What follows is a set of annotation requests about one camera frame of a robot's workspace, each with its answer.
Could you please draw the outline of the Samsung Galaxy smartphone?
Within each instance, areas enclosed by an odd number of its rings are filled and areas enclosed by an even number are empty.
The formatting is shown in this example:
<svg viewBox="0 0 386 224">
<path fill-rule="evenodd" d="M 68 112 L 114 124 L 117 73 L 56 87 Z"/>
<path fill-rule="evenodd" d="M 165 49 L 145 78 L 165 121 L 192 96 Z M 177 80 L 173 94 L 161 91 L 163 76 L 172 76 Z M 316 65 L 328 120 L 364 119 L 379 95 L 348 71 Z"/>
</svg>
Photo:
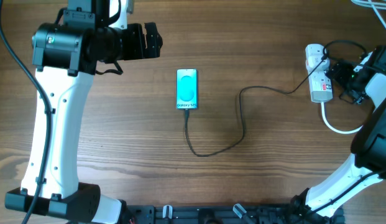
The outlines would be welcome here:
<svg viewBox="0 0 386 224">
<path fill-rule="evenodd" d="M 176 109 L 193 110 L 198 107 L 198 71 L 194 68 L 177 70 Z"/>
</svg>

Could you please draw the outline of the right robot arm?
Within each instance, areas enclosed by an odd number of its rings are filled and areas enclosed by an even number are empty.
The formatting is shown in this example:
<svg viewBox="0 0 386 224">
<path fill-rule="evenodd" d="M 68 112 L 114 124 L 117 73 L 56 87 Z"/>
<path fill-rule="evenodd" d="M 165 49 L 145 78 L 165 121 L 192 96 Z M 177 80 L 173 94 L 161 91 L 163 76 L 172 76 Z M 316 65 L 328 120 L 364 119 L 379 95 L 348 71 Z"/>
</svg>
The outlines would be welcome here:
<svg viewBox="0 0 386 224">
<path fill-rule="evenodd" d="M 331 70 L 328 77 L 351 97 L 371 100 L 374 111 L 352 140 L 347 160 L 322 183 L 292 200 L 287 223 L 329 223 L 344 203 L 386 180 L 386 45 L 365 53 L 360 64 L 339 64 L 344 71 Z"/>
</svg>

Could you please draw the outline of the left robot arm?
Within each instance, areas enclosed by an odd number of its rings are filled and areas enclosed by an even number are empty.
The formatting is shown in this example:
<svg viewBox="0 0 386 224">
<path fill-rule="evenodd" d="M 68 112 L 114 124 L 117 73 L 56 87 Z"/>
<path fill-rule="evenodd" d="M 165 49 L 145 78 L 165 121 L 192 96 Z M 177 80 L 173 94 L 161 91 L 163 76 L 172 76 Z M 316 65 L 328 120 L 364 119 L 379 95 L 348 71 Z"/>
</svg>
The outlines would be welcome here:
<svg viewBox="0 0 386 224">
<path fill-rule="evenodd" d="M 121 60 L 157 58 L 163 41 L 153 22 L 130 24 L 132 1 L 69 1 L 32 37 L 28 77 L 37 89 L 29 165 L 5 207 L 68 223 L 134 223 L 123 200 L 107 197 L 77 174 L 81 119 L 100 62 L 121 75 Z"/>
</svg>

